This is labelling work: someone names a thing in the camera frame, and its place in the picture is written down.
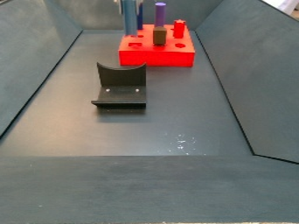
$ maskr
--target red block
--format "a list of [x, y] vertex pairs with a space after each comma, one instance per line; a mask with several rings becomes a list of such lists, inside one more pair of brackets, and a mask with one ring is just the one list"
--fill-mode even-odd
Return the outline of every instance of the red block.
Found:
[[152, 24], [144, 24], [138, 36], [124, 36], [119, 46], [119, 62], [122, 66], [192, 67], [195, 49], [188, 28], [184, 28], [183, 38], [174, 37], [174, 26], [167, 24], [164, 46], [154, 45]]

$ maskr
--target purple peg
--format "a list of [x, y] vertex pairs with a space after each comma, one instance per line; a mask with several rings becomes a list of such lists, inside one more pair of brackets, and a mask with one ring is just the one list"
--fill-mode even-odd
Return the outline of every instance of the purple peg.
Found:
[[164, 26], [166, 3], [155, 4], [155, 20], [154, 26]]

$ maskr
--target gray wall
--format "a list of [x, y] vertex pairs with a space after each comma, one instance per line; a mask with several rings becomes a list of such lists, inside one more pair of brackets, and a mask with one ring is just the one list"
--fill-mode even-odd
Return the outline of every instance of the gray wall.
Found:
[[42, 85], [80, 28], [52, 0], [0, 5], [0, 136]]
[[262, 1], [224, 0], [196, 32], [254, 152], [299, 162], [298, 21]]
[[[55, 0], [83, 29], [122, 30], [123, 20], [114, 0]], [[155, 2], [144, 0], [144, 22], [155, 20]], [[186, 19], [192, 30], [211, 14], [222, 0], [163, 0], [167, 3], [167, 23]]]

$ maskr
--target hole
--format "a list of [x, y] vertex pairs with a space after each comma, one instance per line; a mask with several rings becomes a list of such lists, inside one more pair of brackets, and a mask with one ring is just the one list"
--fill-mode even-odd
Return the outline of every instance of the hole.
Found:
[[179, 44], [175, 44], [175, 46], [179, 47], [179, 48], [184, 48], [186, 44], [179, 43]]
[[143, 43], [128, 43], [128, 46], [142, 46]]

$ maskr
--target black holder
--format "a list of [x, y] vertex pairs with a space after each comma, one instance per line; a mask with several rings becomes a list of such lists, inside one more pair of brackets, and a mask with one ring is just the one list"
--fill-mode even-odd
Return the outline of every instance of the black holder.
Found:
[[98, 63], [100, 90], [98, 107], [144, 108], [146, 107], [146, 64], [131, 69], [114, 69]]

